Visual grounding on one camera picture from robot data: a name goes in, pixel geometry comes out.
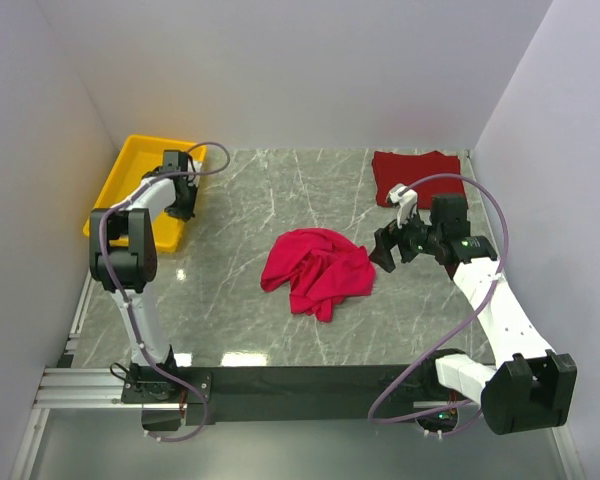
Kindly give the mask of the bright red t-shirt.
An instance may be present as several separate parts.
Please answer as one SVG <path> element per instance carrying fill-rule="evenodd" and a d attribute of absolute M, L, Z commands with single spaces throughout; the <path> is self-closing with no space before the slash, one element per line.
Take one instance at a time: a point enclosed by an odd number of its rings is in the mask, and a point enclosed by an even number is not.
<path fill-rule="evenodd" d="M 276 239 L 260 286 L 272 292 L 287 283 L 292 314 L 329 323 L 337 305 L 350 297 L 370 295 L 375 278 L 365 247 L 330 229 L 305 228 Z"/>

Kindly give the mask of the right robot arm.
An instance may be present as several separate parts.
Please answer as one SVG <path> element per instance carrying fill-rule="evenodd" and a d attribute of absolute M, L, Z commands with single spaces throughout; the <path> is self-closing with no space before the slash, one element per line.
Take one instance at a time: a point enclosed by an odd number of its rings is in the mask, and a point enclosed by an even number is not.
<path fill-rule="evenodd" d="M 473 308 L 495 364 L 486 366 L 461 351 L 436 348 L 410 365 L 380 397 L 387 399 L 415 376 L 429 398 L 440 399 L 452 390 L 477 403 L 498 435 L 564 425 L 576 363 L 570 355 L 556 353 L 532 325 L 504 277 L 496 250 L 486 237 L 472 235 L 466 198 L 434 196 L 428 222 L 420 217 L 417 193 L 406 186 L 394 187 L 387 200 L 398 212 L 375 232 L 371 261 L 392 272 L 393 248 L 404 263 L 420 254 L 434 257 Z"/>

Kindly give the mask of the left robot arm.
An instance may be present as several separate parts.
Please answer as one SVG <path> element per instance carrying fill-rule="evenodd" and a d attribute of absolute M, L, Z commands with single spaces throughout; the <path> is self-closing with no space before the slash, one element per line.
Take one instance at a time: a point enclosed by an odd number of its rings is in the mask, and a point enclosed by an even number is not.
<path fill-rule="evenodd" d="M 156 402 L 207 403 L 204 391 L 179 377 L 151 291 L 158 267 L 153 222 L 163 212 L 193 216 L 200 172 L 188 151 L 167 150 L 124 200 L 94 209 L 89 219 L 91 276 L 114 299 L 132 345 L 125 386 Z"/>

